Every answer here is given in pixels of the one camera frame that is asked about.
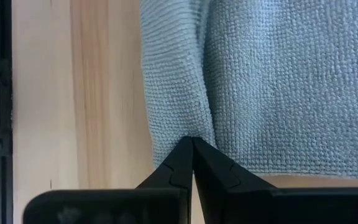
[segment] towel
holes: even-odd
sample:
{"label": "towel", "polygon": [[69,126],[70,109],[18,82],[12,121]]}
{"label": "towel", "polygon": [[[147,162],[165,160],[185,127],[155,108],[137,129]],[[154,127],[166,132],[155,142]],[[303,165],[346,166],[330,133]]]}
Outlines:
{"label": "towel", "polygon": [[154,162],[201,137],[249,171],[358,178],[358,0],[141,0]]}

